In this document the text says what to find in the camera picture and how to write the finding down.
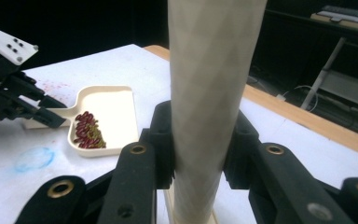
blue ink mark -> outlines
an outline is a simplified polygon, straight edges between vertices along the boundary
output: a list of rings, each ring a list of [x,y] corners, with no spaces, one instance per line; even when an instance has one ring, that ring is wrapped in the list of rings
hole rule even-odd
[[[42,169],[54,160],[54,152],[48,147],[36,147],[20,154],[15,162],[15,169],[20,173]]]

white cylinder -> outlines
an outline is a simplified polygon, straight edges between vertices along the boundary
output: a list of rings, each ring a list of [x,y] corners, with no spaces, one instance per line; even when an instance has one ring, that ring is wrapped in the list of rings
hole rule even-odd
[[[178,223],[211,215],[266,2],[168,2]]]

white tray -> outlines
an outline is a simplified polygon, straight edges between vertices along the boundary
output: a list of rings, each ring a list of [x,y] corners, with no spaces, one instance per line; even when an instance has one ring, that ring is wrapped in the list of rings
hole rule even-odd
[[[83,157],[118,155],[129,143],[138,141],[132,90],[125,86],[90,86],[81,90],[76,103],[70,108],[51,108],[52,112],[67,119],[62,126],[69,126],[68,143]],[[86,149],[74,143],[78,114],[89,111],[98,120],[106,148]],[[46,128],[32,119],[25,119],[26,129]]]

robotic arm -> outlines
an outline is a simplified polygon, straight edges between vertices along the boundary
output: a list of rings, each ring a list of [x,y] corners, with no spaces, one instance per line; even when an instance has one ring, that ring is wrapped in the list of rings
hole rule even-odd
[[[58,128],[65,119],[46,108],[66,106],[38,89],[36,81],[20,71],[20,66],[37,51],[37,46],[0,31],[0,120],[35,119],[50,128]],[[39,107],[26,103],[20,96],[39,101]]]

table surface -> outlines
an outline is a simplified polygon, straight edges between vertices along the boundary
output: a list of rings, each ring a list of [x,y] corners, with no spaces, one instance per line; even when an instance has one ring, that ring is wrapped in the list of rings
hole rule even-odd
[[[128,45],[25,73],[68,106],[86,86],[130,86],[140,133],[149,127],[154,106],[170,100],[171,95],[169,62],[159,57],[167,59],[168,51],[157,46],[146,49]],[[266,97],[246,87],[241,101],[241,111],[256,127],[262,142],[289,147],[315,178],[336,188],[345,178],[358,176],[358,149],[280,115],[285,103]],[[0,121],[0,223],[13,223],[30,197],[51,178],[78,175],[90,182],[116,167],[117,156],[87,159],[77,155],[66,142],[67,133],[67,128],[25,130],[21,120]],[[245,190],[230,189],[222,176],[214,204],[220,223],[255,223],[247,195]],[[158,223],[168,223],[161,190]]]

